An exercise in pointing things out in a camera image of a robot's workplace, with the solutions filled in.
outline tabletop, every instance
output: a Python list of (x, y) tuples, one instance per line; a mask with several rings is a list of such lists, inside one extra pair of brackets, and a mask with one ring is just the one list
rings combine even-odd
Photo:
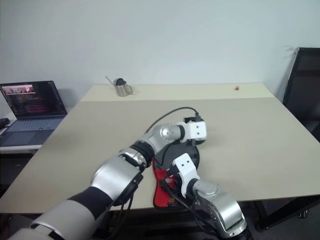
[[(94, 86), (0, 199), (0, 212), (43, 213), (83, 191), (104, 161), (134, 143), (155, 119), (181, 106), (196, 108), (207, 125), (207, 140), (198, 147), (201, 178), (220, 184), (238, 201), (320, 194), (320, 144), (263, 84), (256, 86), (264, 90), (248, 97), (228, 88), (230, 96), (241, 97), (208, 99), (203, 94), (204, 99), (188, 100), (117, 100), (112, 88)], [(245, 88), (240, 84), (239, 91)], [(181, 110), (162, 123), (192, 115)], [(153, 207), (156, 180), (150, 167), (143, 177), (133, 209)]]

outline robotic arm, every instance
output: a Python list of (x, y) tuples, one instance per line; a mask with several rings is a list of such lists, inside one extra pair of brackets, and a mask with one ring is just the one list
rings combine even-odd
[[(143, 179), (142, 172), (158, 152), (179, 140), (202, 142), (206, 139), (203, 120), (163, 124), (143, 135), (130, 147), (107, 160), (94, 174), (90, 187), (70, 197), (35, 219), (30, 228), (19, 230), (11, 240), (88, 240), (112, 206), (125, 204)], [(181, 161), (189, 161), (186, 154)], [(216, 184), (200, 180), (197, 172), (180, 169), (182, 195), (192, 193), (201, 208), (210, 213), (219, 233), (230, 238), (243, 232), (246, 221), (236, 201), (220, 192)]]

